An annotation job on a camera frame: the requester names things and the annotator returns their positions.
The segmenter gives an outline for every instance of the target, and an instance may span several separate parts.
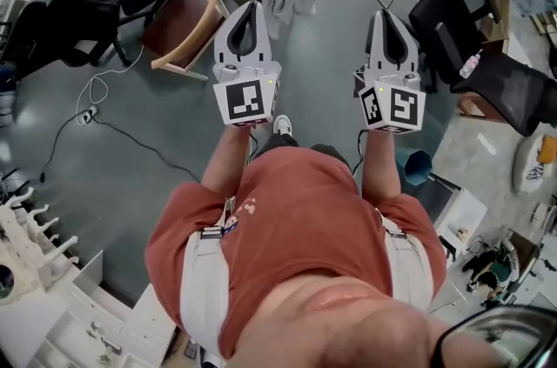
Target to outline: white cable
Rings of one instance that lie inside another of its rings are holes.
[[[101,102],[103,102],[108,97],[110,90],[108,88],[108,84],[102,78],[100,78],[100,76],[103,76],[104,74],[110,74],[112,72],[115,73],[115,74],[124,74],[125,72],[131,70],[131,68],[133,68],[135,66],[135,64],[139,61],[139,59],[141,58],[141,55],[143,54],[143,48],[144,48],[144,46],[141,47],[141,51],[139,52],[138,58],[133,62],[133,64],[128,66],[125,70],[121,70],[121,71],[118,71],[118,70],[103,71],[103,72],[99,72],[98,74],[95,74],[95,76],[93,76],[91,79],[89,79],[89,82],[87,82],[87,84],[85,85],[85,88],[83,89],[83,91],[81,91],[81,93],[79,94],[79,97],[77,98],[76,121],[79,125],[85,125],[85,122],[80,122],[80,120],[79,120],[79,105],[81,104],[81,97],[87,91],[87,88],[89,88],[89,99],[90,99],[90,101],[93,105],[98,105]],[[104,96],[102,96],[97,101],[93,100],[93,84],[95,83],[95,80],[98,80],[101,84],[103,84],[105,89],[106,89],[106,93],[104,93]]]

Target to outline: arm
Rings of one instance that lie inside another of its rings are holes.
[[[225,128],[201,178],[204,187],[225,198],[236,195],[244,173],[250,128]]]
[[[364,156],[362,197],[377,206],[400,193],[393,134],[370,130]]]

